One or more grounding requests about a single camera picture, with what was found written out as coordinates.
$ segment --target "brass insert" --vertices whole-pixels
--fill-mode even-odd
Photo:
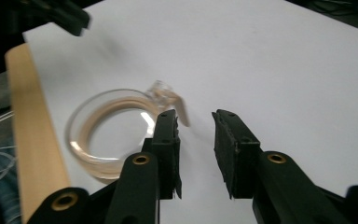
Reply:
[[[149,157],[148,157],[148,156],[144,156],[144,155],[137,156],[137,157],[135,157],[135,158],[132,159],[132,162],[133,162],[134,164],[137,164],[137,165],[145,165],[145,164],[147,164],[149,161],[150,161]]]
[[[62,193],[58,198],[51,204],[51,208],[54,211],[66,210],[77,203],[77,194],[74,192]]]
[[[274,163],[282,164],[286,162],[286,158],[280,154],[269,154],[267,155],[269,161]]]

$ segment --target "wooden edge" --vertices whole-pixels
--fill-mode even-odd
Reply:
[[[28,44],[6,55],[14,112],[22,223],[52,192],[70,186]]]

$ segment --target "black cable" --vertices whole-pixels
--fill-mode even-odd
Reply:
[[[330,16],[358,15],[358,1],[315,0],[310,2],[310,6],[315,11]]]

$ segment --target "white table surface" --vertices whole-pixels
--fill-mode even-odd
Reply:
[[[97,93],[158,79],[185,99],[191,121],[179,127],[183,200],[161,203],[161,223],[256,223],[251,200],[228,198],[216,163],[219,108],[315,184],[342,196],[358,184],[358,29],[271,0],[106,0],[86,10],[82,37],[53,24],[26,34],[73,186],[103,184],[68,151],[71,114]]]

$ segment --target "transparent plastic object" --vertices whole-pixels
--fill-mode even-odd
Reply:
[[[152,137],[159,113],[175,106],[188,126],[185,105],[172,89],[157,81],[147,92],[114,90],[82,104],[70,118],[66,139],[72,154],[91,175],[117,179],[124,160]]]

